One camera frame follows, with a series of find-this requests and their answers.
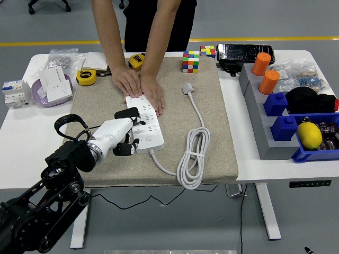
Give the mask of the person's right hand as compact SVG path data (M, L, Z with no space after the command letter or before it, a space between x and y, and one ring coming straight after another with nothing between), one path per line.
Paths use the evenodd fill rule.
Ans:
M111 68L112 82L125 97L138 98L142 95L141 81L136 71L127 66L117 65Z

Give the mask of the person's left hand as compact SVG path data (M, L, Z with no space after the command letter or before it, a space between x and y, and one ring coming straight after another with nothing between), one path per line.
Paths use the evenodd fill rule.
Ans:
M156 81L156 77L141 73L140 81L141 91L148 98L150 104L156 112L156 115L163 115L163 110L165 108L165 99L163 95L163 90L160 84Z

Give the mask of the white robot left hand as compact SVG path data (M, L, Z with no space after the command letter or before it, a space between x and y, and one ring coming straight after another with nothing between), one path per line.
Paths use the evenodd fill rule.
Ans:
M93 139L87 145L97 155L97 162L103 161L109 150L114 151L116 156L130 156L139 144L139 139L129 143L131 129L133 126L145 124L137 116L107 120L94 132Z

